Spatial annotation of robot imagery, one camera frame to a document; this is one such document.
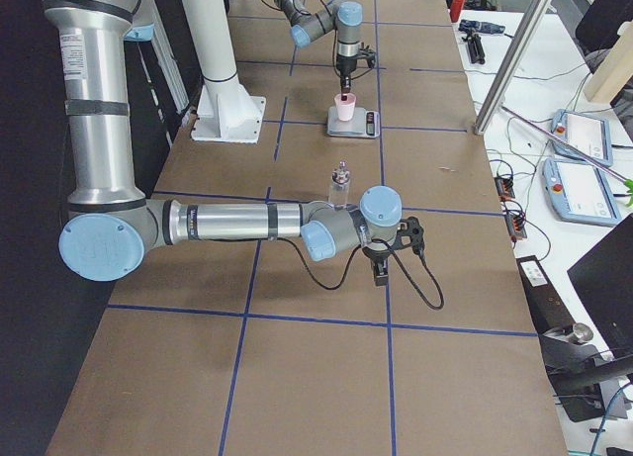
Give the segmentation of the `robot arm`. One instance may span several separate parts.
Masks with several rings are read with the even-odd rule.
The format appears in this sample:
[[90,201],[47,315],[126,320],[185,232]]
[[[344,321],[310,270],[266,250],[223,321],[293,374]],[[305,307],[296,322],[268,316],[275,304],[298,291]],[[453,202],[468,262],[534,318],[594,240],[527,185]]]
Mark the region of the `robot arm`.
[[296,47],[303,48],[332,31],[336,33],[334,69],[340,92],[347,99],[352,90],[352,74],[364,55],[361,42],[362,5],[350,0],[328,0],[317,12],[307,10],[302,0],[273,0],[291,25]]
[[[239,81],[225,0],[181,1],[203,78],[197,108],[202,136],[194,138],[256,143],[266,99],[249,95]],[[289,20],[296,46],[336,32],[334,68],[342,100],[351,100],[358,59],[367,59],[369,68],[375,62],[375,53],[361,43],[361,4],[328,0],[310,13],[301,0],[273,1]],[[43,0],[59,34],[76,176],[70,220],[58,240],[66,266],[83,278],[108,282],[136,270],[150,250],[184,240],[280,239],[295,247],[324,289],[340,287],[359,249],[381,286],[388,257],[398,261],[395,251],[413,242],[402,242],[407,228],[413,230],[402,219],[399,194],[389,187],[370,188],[358,207],[323,201],[186,206],[146,199],[135,183],[124,41],[151,39],[153,6],[153,0]],[[353,249],[338,285],[327,287],[312,275],[287,239],[296,236],[313,261]]]

